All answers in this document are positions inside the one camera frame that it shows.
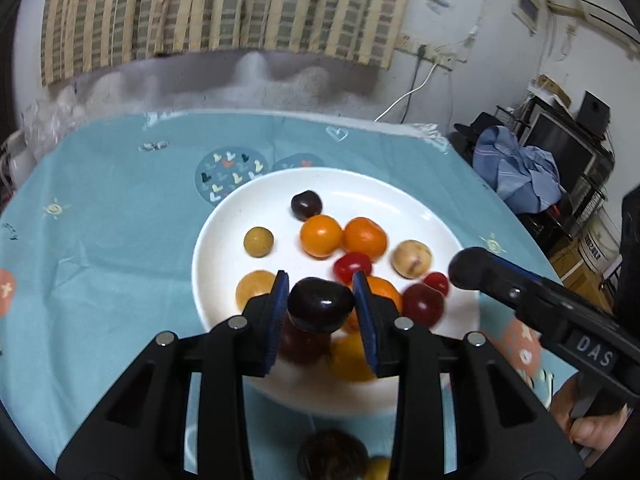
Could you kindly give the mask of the person right hand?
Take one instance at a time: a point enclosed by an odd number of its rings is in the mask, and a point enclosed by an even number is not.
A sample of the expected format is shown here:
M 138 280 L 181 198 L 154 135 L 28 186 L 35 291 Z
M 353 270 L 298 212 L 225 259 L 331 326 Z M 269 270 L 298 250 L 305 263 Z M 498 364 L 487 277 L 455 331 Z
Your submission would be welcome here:
M 619 411 L 601 416 L 570 418 L 570 412 L 580 398 L 578 375 L 574 374 L 552 398 L 549 413 L 568 437 L 586 448 L 604 452 L 615 440 L 626 424 L 628 408 L 624 405 Z

